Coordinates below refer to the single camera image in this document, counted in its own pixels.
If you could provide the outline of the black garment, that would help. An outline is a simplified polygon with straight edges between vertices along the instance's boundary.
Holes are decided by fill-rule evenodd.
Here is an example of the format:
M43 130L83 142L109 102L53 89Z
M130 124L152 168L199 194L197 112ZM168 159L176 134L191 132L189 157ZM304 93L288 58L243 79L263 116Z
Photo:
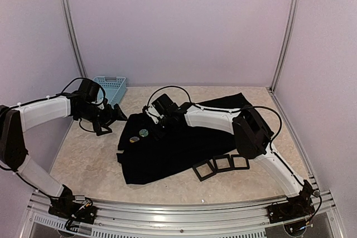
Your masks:
M236 149L233 135L188 125L155 140L154 125L145 113L131 114L126 121L117 154L126 184L144 185L158 181ZM147 129L149 135L141 137L141 129ZM139 137L140 140L131 143L131 137Z

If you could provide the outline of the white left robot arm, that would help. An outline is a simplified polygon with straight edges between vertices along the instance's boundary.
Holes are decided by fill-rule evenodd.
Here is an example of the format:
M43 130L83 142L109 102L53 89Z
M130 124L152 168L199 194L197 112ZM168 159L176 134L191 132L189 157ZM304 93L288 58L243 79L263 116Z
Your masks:
M46 149L59 146L71 120L90 122L92 132L101 136L112 132L111 124L127 117L117 104L93 103L79 94L62 93L14 106L1 105L1 162L5 170L57 200L55 207L66 218L78 213L77 204L65 197L65 187L49 174L49 164L39 155L43 149L37 148L34 157L29 150L36 145Z

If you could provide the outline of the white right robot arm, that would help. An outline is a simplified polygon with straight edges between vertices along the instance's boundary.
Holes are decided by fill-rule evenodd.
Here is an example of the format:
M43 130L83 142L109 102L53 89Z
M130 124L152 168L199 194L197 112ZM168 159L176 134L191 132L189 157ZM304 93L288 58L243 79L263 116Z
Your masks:
M289 217L296 218L306 210L306 199L313 195L314 190L276 150L273 145L276 134L258 113L259 108L246 105L237 109L224 109L183 103L171 108L150 105L146 114L161 129L186 124L233 135L239 155L262 166L280 185L284 194L288 198L294 198L286 204L285 212Z

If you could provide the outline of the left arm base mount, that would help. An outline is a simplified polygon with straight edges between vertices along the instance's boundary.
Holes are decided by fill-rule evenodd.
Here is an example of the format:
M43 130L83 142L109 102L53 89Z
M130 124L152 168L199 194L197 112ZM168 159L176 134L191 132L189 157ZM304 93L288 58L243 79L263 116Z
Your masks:
M93 200L85 196L75 196L70 188L63 185L59 197L50 198L48 213L66 219L64 228L73 231L78 228L74 223L94 224L98 208L94 206Z

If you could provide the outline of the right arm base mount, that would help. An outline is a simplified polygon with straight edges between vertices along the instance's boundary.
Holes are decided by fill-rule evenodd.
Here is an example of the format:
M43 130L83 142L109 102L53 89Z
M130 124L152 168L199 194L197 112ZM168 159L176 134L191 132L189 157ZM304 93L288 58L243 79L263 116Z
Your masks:
M322 205L322 200L320 200L318 208L315 209L312 196L318 198L321 198L321 196L313 189L308 180L304 179L303 182L302 190L299 191L297 196L287 197L286 202L272 203L267 207L270 224L293 220L303 216L310 216L307 220L310 222L317 214Z

